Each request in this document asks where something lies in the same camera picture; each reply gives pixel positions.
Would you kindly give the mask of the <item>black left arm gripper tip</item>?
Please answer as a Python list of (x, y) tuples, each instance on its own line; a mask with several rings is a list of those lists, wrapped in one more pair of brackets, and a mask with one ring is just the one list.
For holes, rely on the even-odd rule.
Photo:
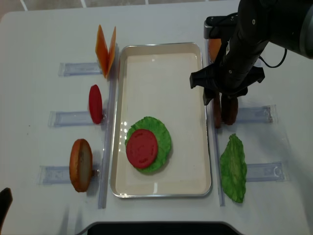
[(0, 192), (0, 232), (2, 231), (2, 227), (12, 201), (13, 197), (10, 188), (5, 188)]

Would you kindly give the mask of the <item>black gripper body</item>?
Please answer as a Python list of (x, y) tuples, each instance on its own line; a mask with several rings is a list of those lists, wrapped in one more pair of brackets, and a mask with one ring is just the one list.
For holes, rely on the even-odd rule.
[(207, 56), (210, 64), (190, 75), (190, 87), (204, 88), (203, 102), (207, 105), (221, 93), (229, 98), (247, 94), (248, 86), (265, 78), (264, 69), (255, 66), (265, 45), (244, 46), (242, 44), (222, 44), (214, 62)]

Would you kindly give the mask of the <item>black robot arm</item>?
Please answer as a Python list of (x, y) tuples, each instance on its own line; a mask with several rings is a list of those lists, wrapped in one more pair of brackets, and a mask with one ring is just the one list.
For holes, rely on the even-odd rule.
[(190, 87), (204, 88), (207, 105), (217, 93), (239, 97), (263, 81), (264, 70), (254, 64), (268, 43), (312, 59), (313, 2), (242, 0), (236, 13), (208, 17), (204, 37), (222, 43), (214, 62), (190, 75)]

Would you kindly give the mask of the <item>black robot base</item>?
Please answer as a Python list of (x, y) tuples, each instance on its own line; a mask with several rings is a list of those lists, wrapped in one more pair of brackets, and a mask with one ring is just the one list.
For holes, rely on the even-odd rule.
[(220, 222), (105, 222), (94, 223), (79, 233), (87, 235), (239, 235)]

